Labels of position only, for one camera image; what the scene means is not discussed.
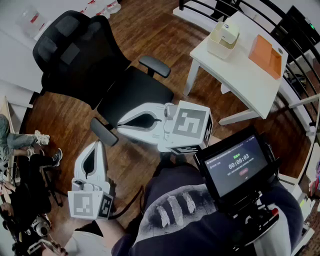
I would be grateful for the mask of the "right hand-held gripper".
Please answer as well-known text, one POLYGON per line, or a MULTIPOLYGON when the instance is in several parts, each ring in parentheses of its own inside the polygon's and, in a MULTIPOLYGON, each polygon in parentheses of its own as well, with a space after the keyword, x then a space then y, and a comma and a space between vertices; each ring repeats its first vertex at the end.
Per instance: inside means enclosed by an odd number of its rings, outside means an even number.
POLYGON ((183 100, 177 105, 143 103, 127 112, 117 124, 120 134, 157 145, 162 153, 176 155, 194 154, 207 148, 213 129, 210 108, 183 100), (142 128, 130 125, 152 126, 142 128))

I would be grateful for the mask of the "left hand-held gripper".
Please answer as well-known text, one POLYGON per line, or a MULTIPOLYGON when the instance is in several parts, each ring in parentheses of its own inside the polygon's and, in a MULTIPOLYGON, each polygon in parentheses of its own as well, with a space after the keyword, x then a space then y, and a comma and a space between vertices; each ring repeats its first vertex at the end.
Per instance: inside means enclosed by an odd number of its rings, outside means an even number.
POLYGON ((73 218, 107 220, 113 203, 107 177, 107 156, 104 144, 97 140, 77 157, 71 191, 67 193, 69 212, 73 218))

